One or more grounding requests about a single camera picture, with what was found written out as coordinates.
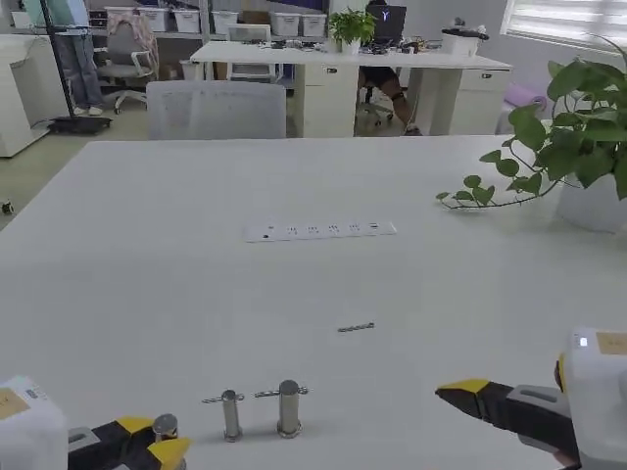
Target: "black stand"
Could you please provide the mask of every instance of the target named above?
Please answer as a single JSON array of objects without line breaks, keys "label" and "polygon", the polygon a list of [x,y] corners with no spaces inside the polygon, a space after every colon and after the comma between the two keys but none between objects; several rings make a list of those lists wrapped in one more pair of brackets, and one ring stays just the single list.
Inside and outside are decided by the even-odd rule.
[{"label": "black stand", "polygon": [[61,86],[63,87],[63,94],[66,97],[66,104],[68,105],[67,117],[56,117],[53,122],[48,125],[48,129],[56,134],[74,134],[74,135],[96,135],[102,132],[103,129],[111,125],[111,120],[108,117],[78,117],[74,114],[72,105],[72,99],[70,98],[70,89],[68,88],[68,82],[66,81],[66,74],[63,71],[63,65],[61,63],[61,56],[59,55],[59,49],[57,44],[57,32],[66,31],[64,27],[57,27],[52,24],[50,18],[50,10],[46,0],[39,0],[41,4],[41,12],[43,13],[43,19],[46,22],[46,32],[50,37],[50,45],[52,46],[52,53],[55,56],[55,63],[57,64],[57,71],[59,72],[59,78],[61,79]]}]

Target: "chair backrest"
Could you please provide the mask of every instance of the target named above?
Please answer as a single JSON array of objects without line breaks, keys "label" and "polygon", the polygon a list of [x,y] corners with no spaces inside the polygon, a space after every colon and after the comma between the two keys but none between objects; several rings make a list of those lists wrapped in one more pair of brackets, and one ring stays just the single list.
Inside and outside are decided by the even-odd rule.
[{"label": "chair backrest", "polygon": [[133,52],[142,52],[146,49],[135,39],[133,27],[124,21],[121,21],[116,27],[116,31],[107,37],[107,52],[109,59],[114,64],[129,65],[133,64],[130,54]]},{"label": "chair backrest", "polygon": [[246,81],[153,81],[151,140],[282,139],[286,98],[280,85]]},{"label": "chair backrest", "polygon": [[272,34],[269,24],[229,24],[226,33],[227,41],[264,41],[270,42]]}]

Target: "desk drawer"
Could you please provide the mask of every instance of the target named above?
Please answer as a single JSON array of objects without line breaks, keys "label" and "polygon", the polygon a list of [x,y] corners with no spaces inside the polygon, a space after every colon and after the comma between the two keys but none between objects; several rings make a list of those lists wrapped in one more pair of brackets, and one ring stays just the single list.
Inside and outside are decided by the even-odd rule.
[{"label": "desk drawer", "polygon": [[[305,85],[332,86],[334,84],[340,84],[347,79],[353,78],[355,68],[356,66],[307,64],[305,66]],[[357,82],[355,82],[353,86],[357,89]]]},{"label": "desk drawer", "polygon": [[506,91],[511,73],[509,70],[463,70],[460,90]]}]

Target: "pink object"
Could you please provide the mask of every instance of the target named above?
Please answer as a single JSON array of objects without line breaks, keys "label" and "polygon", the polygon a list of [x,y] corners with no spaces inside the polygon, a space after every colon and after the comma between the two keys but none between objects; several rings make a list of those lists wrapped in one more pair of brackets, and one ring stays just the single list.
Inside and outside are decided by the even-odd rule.
[{"label": "pink object", "polygon": [[506,102],[515,107],[538,104],[540,110],[543,111],[547,107],[547,97],[539,95],[534,91],[530,91],[516,83],[510,83],[507,86]]}]

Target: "person's leg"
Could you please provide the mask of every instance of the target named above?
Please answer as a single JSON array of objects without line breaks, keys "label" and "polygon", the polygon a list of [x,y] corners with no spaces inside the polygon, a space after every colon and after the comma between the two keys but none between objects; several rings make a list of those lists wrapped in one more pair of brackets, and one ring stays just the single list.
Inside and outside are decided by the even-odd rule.
[{"label": "person's leg", "polygon": [[66,80],[70,82],[74,105],[82,110],[87,110],[87,108],[89,108],[89,103],[87,103],[85,86],[83,85],[82,78],[80,77],[80,66],[78,65],[76,54],[74,53],[72,37],[64,34],[57,34],[56,39],[57,45],[59,46],[61,65],[63,66]]},{"label": "person's leg", "polygon": [[98,73],[94,66],[94,46],[90,35],[72,36],[74,49],[78,65],[80,66],[80,76],[82,78],[86,101],[90,107],[102,108],[104,99],[100,84],[98,83]]},{"label": "person's leg", "polygon": [[394,78],[390,78],[384,83],[381,83],[379,88],[392,100],[394,113],[403,122],[405,127],[407,127],[411,119],[411,108],[408,100],[405,98],[399,78],[394,75]]}]

